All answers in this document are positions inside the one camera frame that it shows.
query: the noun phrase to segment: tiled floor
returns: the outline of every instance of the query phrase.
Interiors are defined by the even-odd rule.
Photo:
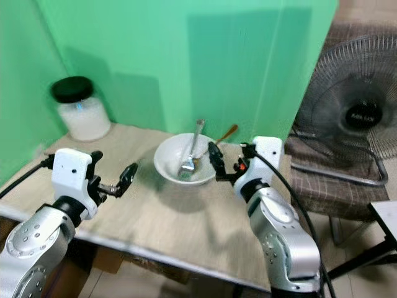
[[[319,233],[324,262],[331,269],[383,240],[384,233],[373,224],[346,249],[332,244],[328,218],[310,214]],[[348,233],[358,223],[341,221],[343,231]],[[334,287],[338,298],[397,298],[397,265],[369,266],[336,279]],[[218,279],[193,274],[185,286],[151,273],[134,264],[124,262],[117,274],[93,269],[80,298],[201,298],[232,297],[234,285]],[[268,298],[266,293],[245,289],[243,298]]]

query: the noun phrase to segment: fan grille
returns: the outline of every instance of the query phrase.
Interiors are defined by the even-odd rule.
[[[396,156],[396,71],[397,35],[331,48],[318,60],[294,129],[316,140],[311,148],[336,158],[369,160],[368,150],[381,159]]]

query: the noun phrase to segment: glass jar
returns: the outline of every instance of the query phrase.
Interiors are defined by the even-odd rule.
[[[110,120],[101,101],[92,96],[91,80],[71,76],[57,81],[51,87],[51,93],[59,102],[58,113],[74,139],[97,140],[109,131]]]

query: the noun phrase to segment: black jar lid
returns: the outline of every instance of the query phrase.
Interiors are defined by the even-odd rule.
[[[90,79],[84,76],[70,76],[51,86],[51,94],[62,104],[72,104],[89,98],[94,92]]]

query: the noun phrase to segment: metal utensil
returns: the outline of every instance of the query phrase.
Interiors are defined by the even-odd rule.
[[[230,135],[232,135],[233,133],[235,133],[235,131],[236,131],[237,129],[238,129],[238,125],[237,125],[237,124],[233,124],[233,125],[230,127],[230,129],[223,135],[223,137],[221,137],[221,138],[219,138],[218,140],[216,140],[215,144],[217,145],[217,144],[219,144],[220,142],[222,142],[223,140],[225,140],[225,139],[227,139],[228,137],[230,137]],[[198,163],[199,163],[201,157],[203,157],[204,154],[206,154],[207,152],[208,152],[208,147],[207,147],[207,149],[206,149],[202,154],[200,154],[198,157],[193,158],[193,163],[194,163],[195,166],[198,165]]]
[[[193,154],[194,154],[194,149],[196,147],[197,143],[197,138],[199,137],[201,131],[203,130],[205,121],[203,119],[200,119],[196,121],[196,131],[193,136],[193,142],[192,142],[192,147],[190,148],[190,153],[187,159],[181,164],[181,167],[179,168],[178,171],[178,178],[181,180],[188,180],[192,176],[194,172],[194,162],[193,162]]]

